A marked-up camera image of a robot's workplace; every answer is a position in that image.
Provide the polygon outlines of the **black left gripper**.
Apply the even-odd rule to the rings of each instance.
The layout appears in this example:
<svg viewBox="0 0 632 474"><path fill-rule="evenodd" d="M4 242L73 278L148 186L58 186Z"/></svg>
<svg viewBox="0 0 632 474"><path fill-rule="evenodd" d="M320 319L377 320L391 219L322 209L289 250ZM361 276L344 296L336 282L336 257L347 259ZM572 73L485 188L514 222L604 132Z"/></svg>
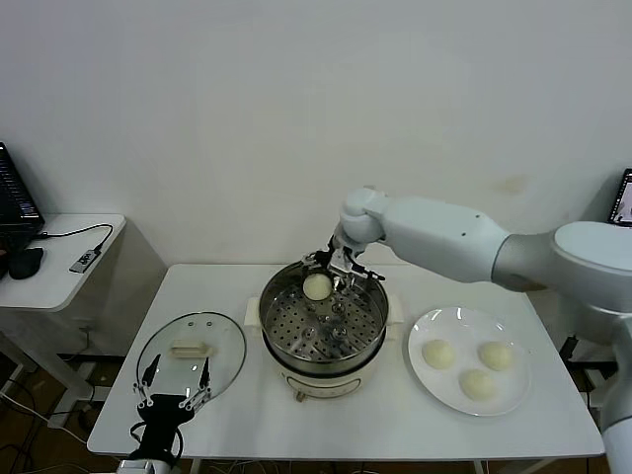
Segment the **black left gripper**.
<svg viewBox="0 0 632 474"><path fill-rule="evenodd" d="M185 395L156 394L150 388L158 372L161 355L151 359L133 384L138 397L138 414L144 431L137 449L138 459L180 459L184 437L180 426L193 419L193 410L200 409L211 398L209 358L201 367L197 387L187 387Z"/></svg>

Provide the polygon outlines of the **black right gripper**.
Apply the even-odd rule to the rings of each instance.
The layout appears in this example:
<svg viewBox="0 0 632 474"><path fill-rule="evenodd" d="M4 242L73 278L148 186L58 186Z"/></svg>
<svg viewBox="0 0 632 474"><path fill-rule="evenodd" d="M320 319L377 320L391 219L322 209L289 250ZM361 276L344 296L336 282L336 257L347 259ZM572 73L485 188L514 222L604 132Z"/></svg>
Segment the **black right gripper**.
<svg viewBox="0 0 632 474"><path fill-rule="evenodd" d="M333 235L329 241L329 252L315 251L305 255L301 261L304 277L314 274L328 275L332 272L333 289L337 292L361 288L365 290L371 282L385 281L385 277L365 267L356 270L355 251L357 242L347 235Z"/></svg>

